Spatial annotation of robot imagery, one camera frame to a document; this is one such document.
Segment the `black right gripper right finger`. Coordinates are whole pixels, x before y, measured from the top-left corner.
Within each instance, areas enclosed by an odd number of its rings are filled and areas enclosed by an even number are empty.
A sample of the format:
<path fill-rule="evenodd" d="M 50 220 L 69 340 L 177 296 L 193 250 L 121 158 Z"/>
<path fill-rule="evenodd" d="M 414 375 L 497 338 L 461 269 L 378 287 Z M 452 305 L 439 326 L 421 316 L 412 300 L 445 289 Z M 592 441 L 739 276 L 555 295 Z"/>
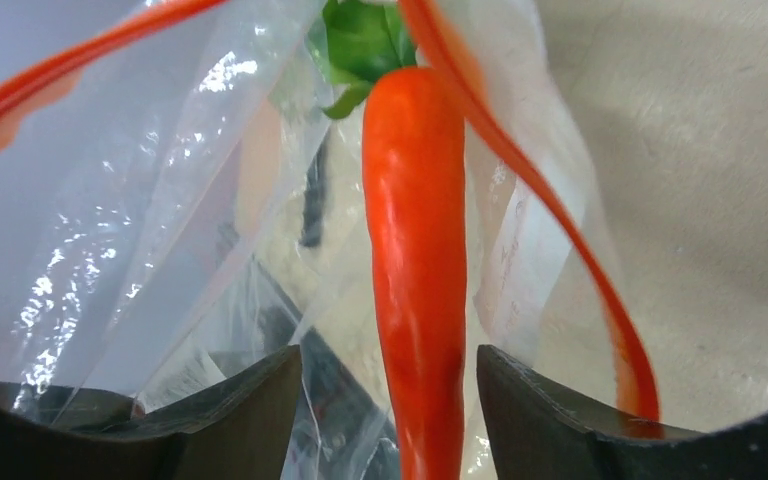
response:
<path fill-rule="evenodd" d="M 768 412 L 701 433 L 626 414 L 492 345 L 477 382 L 501 479 L 768 479 Z"/>

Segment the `clear zip top bag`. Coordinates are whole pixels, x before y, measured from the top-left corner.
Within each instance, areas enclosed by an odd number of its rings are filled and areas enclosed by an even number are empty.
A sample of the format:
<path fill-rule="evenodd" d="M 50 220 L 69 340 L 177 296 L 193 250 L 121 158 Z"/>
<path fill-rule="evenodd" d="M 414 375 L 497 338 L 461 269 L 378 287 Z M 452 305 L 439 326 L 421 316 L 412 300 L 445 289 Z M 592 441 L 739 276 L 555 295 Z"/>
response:
<path fill-rule="evenodd" d="M 0 85 L 0 409 L 94 432 L 296 345 L 278 479 L 402 476 L 327 2 L 161 1 Z M 536 4 L 385 5 L 465 122 L 462 455 L 478 347 L 530 362 L 560 280 L 605 321 L 613 408 L 659 423 Z"/>

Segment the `orange toy carrot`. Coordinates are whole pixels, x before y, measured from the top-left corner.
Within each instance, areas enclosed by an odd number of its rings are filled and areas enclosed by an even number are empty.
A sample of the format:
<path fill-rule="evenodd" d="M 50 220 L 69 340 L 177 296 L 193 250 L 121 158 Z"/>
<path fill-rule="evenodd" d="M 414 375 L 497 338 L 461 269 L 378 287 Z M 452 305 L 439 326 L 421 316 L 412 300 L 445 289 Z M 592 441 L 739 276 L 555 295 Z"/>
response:
<path fill-rule="evenodd" d="M 398 10 L 329 1 L 333 120 L 363 112 L 374 304 L 405 479 L 456 479 L 464 442 L 465 122 Z"/>

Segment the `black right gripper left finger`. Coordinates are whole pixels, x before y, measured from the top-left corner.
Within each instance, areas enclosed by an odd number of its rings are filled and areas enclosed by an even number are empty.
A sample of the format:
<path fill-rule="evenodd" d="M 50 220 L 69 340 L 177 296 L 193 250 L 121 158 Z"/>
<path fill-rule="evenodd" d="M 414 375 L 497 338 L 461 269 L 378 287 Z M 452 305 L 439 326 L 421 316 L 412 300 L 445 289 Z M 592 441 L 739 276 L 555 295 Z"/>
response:
<path fill-rule="evenodd" d="M 278 479 L 301 375 L 299 347 L 286 346 L 216 385 L 94 432 L 0 409 L 0 479 Z"/>

